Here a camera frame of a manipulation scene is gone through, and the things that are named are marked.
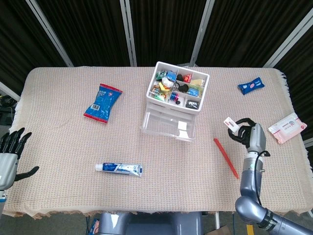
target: clear plastic organizer box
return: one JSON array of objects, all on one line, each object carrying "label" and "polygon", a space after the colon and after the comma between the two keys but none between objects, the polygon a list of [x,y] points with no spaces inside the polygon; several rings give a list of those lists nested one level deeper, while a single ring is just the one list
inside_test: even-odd
[{"label": "clear plastic organizer box", "polygon": [[[156,80],[157,72],[171,71],[180,77],[189,77],[189,82],[176,80],[176,84],[164,94],[159,89],[161,81]],[[206,73],[157,62],[151,82],[149,84],[146,100],[147,107],[141,130],[149,135],[164,135],[174,137],[182,141],[194,139],[194,128],[196,116],[201,111],[205,92],[209,82]],[[178,87],[187,85],[187,90],[179,91]],[[198,95],[190,95],[189,91],[197,90]]]}]

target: white metal pole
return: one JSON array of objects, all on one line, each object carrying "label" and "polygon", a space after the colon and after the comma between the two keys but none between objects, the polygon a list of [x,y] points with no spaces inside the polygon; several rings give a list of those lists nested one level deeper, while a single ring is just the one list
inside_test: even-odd
[{"label": "white metal pole", "polygon": [[313,137],[303,141],[306,148],[313,146]]},{"label": "white metal pole", "polygon": [[206,27],[209,23],[211,12],[212,12],[212,9],[214,6],[214,1],[215,0],[206,0],[204,11],[202,14],[202,19],[200,22],[198,34],[197,34],[195,45],[194,45],[194,49],[192,51],[192,55],[191,55],[191,59],[190,59],[190,64],[189,64],[190,67],[195,66],[195,63],[196,63],[196,60],[197,60],[197,57],[198,57],[198,54],[200,51],[200,47],[201,47],[201,44],[203,41],[203,37],[204,37],[205,31],[206,31]]},{"label": "white metal pole", "polygon": [[124,0],[119,0],[119,3],[121,5],[123,25],[124,25],[124,31],[125,31],[125,36],[126,36],[126,44],[127,44],[128,56],[129,56],[129,63],[133,67],[134,66],[134,60],[133,60],[133,54],[132,54],[131,37],[129,35],[129,30],[128,30],[126,6],[125,6]]},{"label": "white metal pole", "polygon": [[132,21],[131,5],[129,3],[129,0],[125,0],[125,3],[126,3],[126,13],[127,13],[128,29],[129,29],[130,39],[131,39],[131,46],[132,46],[132,54],[133,54],[134,66],[137,67],[137,58],[136,58],[135,40],[134,40],[134,32],[133,32],[133,21]]},{"label": "white metal pole", "polygon": [[219,229],[220,226],[220,213],[217,211],[215,212],[215,229]]},{"label": "white metal pole", "polygon": [[39,7],[38,3],[36,0],[25,0],[34,15],[36,16],[37,20],[45,30],[46,34],[48,35],[49,39],[57,49],[58,53],[64,60],[65,64],[68,67],[74,67],[73,63],[71,62],[69,56],[67,55],[67,52],[65,51],[64,47],[62,46],[59,38],[55,34],[53,28],[49,24],[47,18],[45,17],[44,13],[42,12],[41,8]]},{"label": "white metal pole", "polygon": [[264,68],[273,68],[281,58],[293,47],[296,42],[305,34],[308,29],[313,25],[313,8],[303,18],[303,20],[297,25],[297,27],[291,32],[291,34],[280,45],[276,52],[269,58],[269,60],[263,66]]},{"label": "white metal pole", "polygon": [[14,91],[12,91],[10,88],[8,88],[6,85],[4,85],[2,82],[0,82],[0,91],[4,92],[5,94],[11,96],[16,101],[20,100],[20,96],[16,94]]}]

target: yellow item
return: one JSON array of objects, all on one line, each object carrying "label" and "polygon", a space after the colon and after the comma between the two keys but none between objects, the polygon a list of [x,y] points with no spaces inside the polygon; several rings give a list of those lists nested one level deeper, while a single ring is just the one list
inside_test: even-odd
[{"label": "yellow item", "polygon": [[247,231],[248,235],[254,235],[253,225],[247,224],[246,225],[246,231]]},{"label": "yellow item", "polygon": [[191,79],[190,84],[196,86],[202,86],[202,79]]},{"label": "yellow item", "polygon": [[167,88],[163,85],[163,83],[159,82],[158,85],[160,86],[161,88],[161,91],[163,92],[169,92],[171,90],[171,88]]}]

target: red pen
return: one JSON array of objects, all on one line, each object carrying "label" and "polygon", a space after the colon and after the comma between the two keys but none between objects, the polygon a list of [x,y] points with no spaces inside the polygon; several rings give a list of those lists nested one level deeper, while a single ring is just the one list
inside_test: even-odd
[{"label": "red pen", "polygon": [[230,161],[227,153],[225,152],[223,146],[221,145],[221,143],[219,142],[219,140],[217,138],[214,138],[213,140],[214,140],[215,144],[217,145],[217,147],[220,149],[221,153],[223,154],[223,156],[224,156],[225,160],[227,161],[227,163],[228,163],[231,171],[233,172],[234,176],[237,179],[239,179],[239,175],[238,175],[236,169],[234,168],[233,164],[231,163],[231,161]]}]

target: red item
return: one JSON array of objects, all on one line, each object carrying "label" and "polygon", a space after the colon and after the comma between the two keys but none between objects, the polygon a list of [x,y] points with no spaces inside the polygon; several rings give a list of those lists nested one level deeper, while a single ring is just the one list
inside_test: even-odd
[{"label": "red item", "polygon": [[219,142],[219,140],[217,138],[214,138],[213,140],[214,140],[215,144],[217,145],[217,147],[220,149],[221,153],[223,154],[223,156],[224,156],[225,160],[227,161],[227,163],[228,163],[231,171],[233,172],[234,176],[237,179],[239,179],[239,175],[238,175],[236,169],[234,168],[233,164],[231,163],[231,161],[230,161],[227,153],[225,152],[223,146],[221,145],[221,143]]},{"label": "red item", "polygon": [[184,82],[190,83],[190,81],[191,81],[191,74],[188,74],[188,75],[184,76],[183,79],[184,79]]}]

